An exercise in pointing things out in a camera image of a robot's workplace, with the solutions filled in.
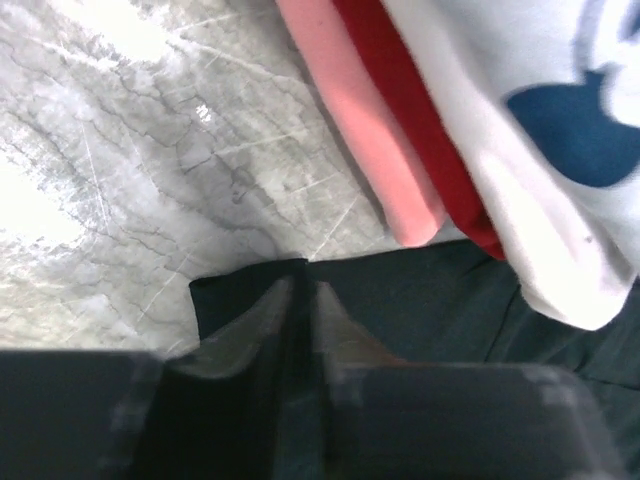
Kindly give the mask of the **black t shirt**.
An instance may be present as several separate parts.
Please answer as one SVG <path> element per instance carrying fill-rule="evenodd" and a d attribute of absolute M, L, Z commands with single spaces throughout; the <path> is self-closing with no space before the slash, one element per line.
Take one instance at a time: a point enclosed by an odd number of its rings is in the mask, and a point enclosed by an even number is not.
<path fill-rule="evenodd" d="M 582 331 L 535 312 L 513 270 L 468 241 L 355 259 L 276 260 L 191 282 L 207 337 L 279 278 L 325 282 L 351 318 L 412 361 L 539 363 L 577 374 L 597 398 L 632 478 L 639 475 L 639 293 L 605 327 Z"/>

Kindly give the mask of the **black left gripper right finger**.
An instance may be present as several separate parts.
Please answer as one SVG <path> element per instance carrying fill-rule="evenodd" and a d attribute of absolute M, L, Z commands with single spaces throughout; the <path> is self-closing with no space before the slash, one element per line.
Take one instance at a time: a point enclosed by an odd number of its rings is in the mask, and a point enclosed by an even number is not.
<path fill-rule="evenodd" d="M 531 364 L 416 363 L 393 355 L 320 284 L 315 344 L 325 446 L 349 479 L 621 479 L 593 396 Z"/>

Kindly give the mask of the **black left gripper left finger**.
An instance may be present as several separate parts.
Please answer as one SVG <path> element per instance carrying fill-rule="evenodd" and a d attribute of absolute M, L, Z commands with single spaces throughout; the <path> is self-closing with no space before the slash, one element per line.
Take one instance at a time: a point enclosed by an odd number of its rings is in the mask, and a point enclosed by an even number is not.
<path fill-rule="evenodd" d="M 149 352 L 5 350 L 5 479 L 222 479 L 262 468 L 293 283 L 171 360 Z"/>

